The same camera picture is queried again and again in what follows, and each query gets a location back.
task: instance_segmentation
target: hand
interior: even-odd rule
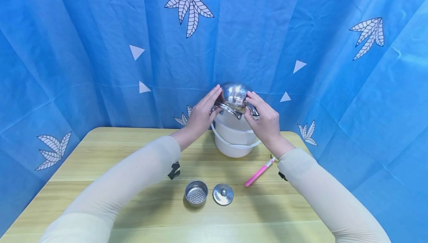
[[[192,114],[189,117],[186,127],[171,134],[172,137],[180,145],[181,151],[185,150],[196,139],[198,139],[213,122],[214,118],[222,111],[221,108],[216,108],[211,112],[215,100],[222,92],[220,85],[212,89],[200,102],[192,109]]]
[[[295,147],[279,132],[279,114],[255,92],[247,93],[247,102],[256,107],[260,118],[255,120],[250,109],[245,108],[244,117],[257,137],[279,159]]]

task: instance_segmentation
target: bucket handle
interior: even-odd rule
[[[229,143],[228,141],[226,141],[225,139],[223,139],[223,138],[221,138],[221,136],[220,136],[220,134],[219,133],[217,133],[217,131],[215,130],[215,128],[214,128],[214,122],[213,123],[211,123],[211,128],[213,129],[213,131],[214,131],[214,134],[223,142],[223,143],[225,143],[226,145],[228,145],[228,146],[231,146],[231,147],[233,147],[233,148],[238,148],[238,149],[248,149],[248,148],[253,148],[253,147],[255,147],[256,145],[258,145],[258,144],[260,144],[261,143],[261,141],[259,140],[259,141],[257,141],[257,142],[255,142],[254,144],[251,144],[251,145],[233,145],[233,144],[231,144],[231,143]]]

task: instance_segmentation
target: white bucket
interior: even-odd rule
[[[215,134],[215,145],[221,153],[231,158],[241,158],[251,152],[253,147],[260,144],[250,125],[242,117],[237,119],[232,114],[223,111],[214,119],[211,128]]]

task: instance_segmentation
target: leaf pattern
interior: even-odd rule
[[[311,125],[309,126],[309,130],[306,134],[306,137],[312,137],[312,134],[314,133],[315,130],[315,120],[312,121]]]
[[[366,26],[364,27],[363,30],[361,30],[360,37],[358,38],[358,41],[355,47],[357,47],[360,43],[362,43],[363,40],[369,37],[369,35],[371,35],[376,30],[377,23],[379,22],[379,20],[380,18],[373,18],[373,19],[364,21]]]
[[[65,149],[67,148],[68,145],[68,141],[70,140],[70,136],[71,136],[71,132],[67,133],[64,138],[61,141],[61,147],[59,148],[59,150],[61,151],[61,157],[64,155],[65,153]]]
[[[39,167],[36,168],[36,171],[47,169],[55,165],[58,161],[64,156],[65,150],[67,149],[68,141],[70,141],[71,132],[67,133],[59,142],[55,137],[50,135],[40,135],[37,138],[40,141],[44,142],[48,147],[50,147],[54,152],[39,150],[42,156],[46,159]]]
[[[191,37],[199,24],[199,15],[214,18],[212,12],[201,0],[169,0],[165,8],[178,8],[178,21],[183,23],[186,13],[189,11],[186,38]]]
[[[195,5],[193,0],[191,0],[191,4],[193,6],[191,6],[189,10],[188,31],[186,34],[186,38],[194,34],[199,22],[199,14],[195,13]]]
[[[37,169],[35,169],[35,171],[47,169],[48,167],[51,167],[55,164],[56,164],[56,162],[53,162],[53,161],[45,161],[39,167],[37,167]]]
[[[37,136],[37,138],[39,138],[40,141],[44,142],[53,151],[59,153],[59,147],[61,146],[61,143],[55,137],[49,135],[40,135]]]
[[[190,117],[190,114],[192,113],[192,107],[187,106],[187,109],[188,109],[188,117]],[[181,113],[181,118],[174,117],[174,119],[175,119],[175,121],[177,121],[178,123],[180,123],[183,126],[187,125],[188,119],[187,119],[184,112]]]
[[[190,0],[180,0],[180,2],[178,3],[178,20],[180,21],[180,24],[183,22],[183,19],[185,18],[189,6]]]
[[[180,0],[169,0],[168,3],[165,4],[165,8],[178,8],[178,2]]]
[[[369,39],[364,43],[363,48],[360,49],[360,51],[355,55],[353,60],[357,60],[358,58],[362,57],[370,50],[370,48],[373,46],[373,43],[375,41],[375,35],[372,33],[369,37]]]
[[[49,152],[45,150],[39,150],[40,153],[45,157],[47,161],[57,162],[61,159],[61,156],[55,152]]]
[[[192,107],[188,106],[188,117],[190,117],[190,114],[192,113]]]
[[[300,130],[300,134],[303,138],[303,141],[311,144],[311,145],[315,145],[318,146],[315,142],[315,140],[312,138],[312,134],[315,131],[315,120],[312,121],[311,125],[309,126],[309,129],[307,130],[308,124],[306,123],[304,127],[302,127],[302,125],[297,124],[297,126],[299,127]]]
[[[311,145],[318,146],[318,145],[316,144],[316,142],[315,142],[312,138],[307,138],[307,139],[305,139],[305,142],[307,142],[307,143],[309,143],[309,144],[311,144]]]
[[[384,37],[383,37],[383,20],[382,18],[379,21],[379,27],[377,28],[377,32],[376,35],[374,36],[374,40],[376,42],[377,45],[379,46],[383,46],[384,44]]]
[[[195,9],[198,12],[198,14],[202,15],[206,18],[214,18],[214,15],[212,12],[206,7],[206,5],[201,0],[193,0]]]
[[[349,30],[361,32],[355,47],[368,37],[366,43],[364,43],[363,47],[360,49],[357,55],[355,55],[353,60],[357,60],[358,58],[365,55],[370,50],[370,48],[372,48],[375,41],[379,46],[383,46],[384,44],[383,19],[381,17],[362,21],[361,23],[351,27]]]
[[[303,127],[303,134],[304,134],[304,136],[306,137],[306,129],[308,128],[308,124],[306,123],[305,124],[305,127]]]
[[[299,130],[300,130],[300,134],[302,135],[302,137],[305,137],[305,133],[303,132],[303,128],[302,128],[302,125],[300,125],[300,124],[297,124],[297,126],[299,127]]]

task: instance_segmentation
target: beige sleeve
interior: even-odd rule
[[[278,168],[330,229],[336,243],[391,243],[363,204],[305,151],[287,152]]]
[[[119,210],[141,190],[163,180],[180,155],[180,146],[171,136],[137,150],[90,184],[39,242],[108,242]]]

